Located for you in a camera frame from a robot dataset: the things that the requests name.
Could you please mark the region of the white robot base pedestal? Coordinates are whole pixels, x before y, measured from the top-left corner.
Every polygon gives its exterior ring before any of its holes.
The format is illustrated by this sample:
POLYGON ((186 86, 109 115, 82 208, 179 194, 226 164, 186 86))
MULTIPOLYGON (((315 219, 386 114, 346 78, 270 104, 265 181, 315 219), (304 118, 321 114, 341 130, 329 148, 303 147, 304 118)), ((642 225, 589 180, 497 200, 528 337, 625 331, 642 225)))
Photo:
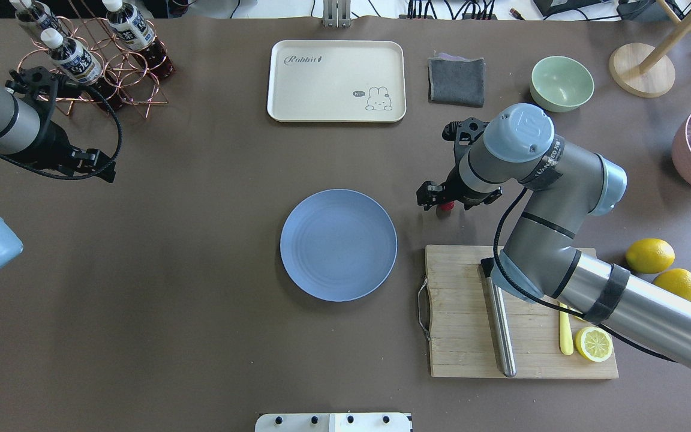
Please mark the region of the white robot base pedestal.
POLYGON ((255 431, 413 431, 410 413, 266 413, 255 431))

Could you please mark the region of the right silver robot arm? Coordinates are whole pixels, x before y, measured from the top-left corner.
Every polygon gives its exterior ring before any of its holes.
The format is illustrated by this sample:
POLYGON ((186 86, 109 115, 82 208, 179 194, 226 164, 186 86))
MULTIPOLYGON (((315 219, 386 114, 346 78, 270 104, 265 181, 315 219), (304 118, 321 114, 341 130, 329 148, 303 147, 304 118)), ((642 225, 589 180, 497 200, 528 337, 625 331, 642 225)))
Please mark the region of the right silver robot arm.
POLYGON ((530 191, 504 248, 496 229, 497 286, 523 301, 557 299, 568 314, 631 347, 691 369, 691 301, 572 244, 587 216, 607 214, 622 199, 622 167, 568 142, 534 104, 514 104, 492 121, 452 121, 442 137, 453 142, 455 165, 446 181, 417 189, 425 210, 450 202, 465 209, 491 204, 511 179, 530 191))

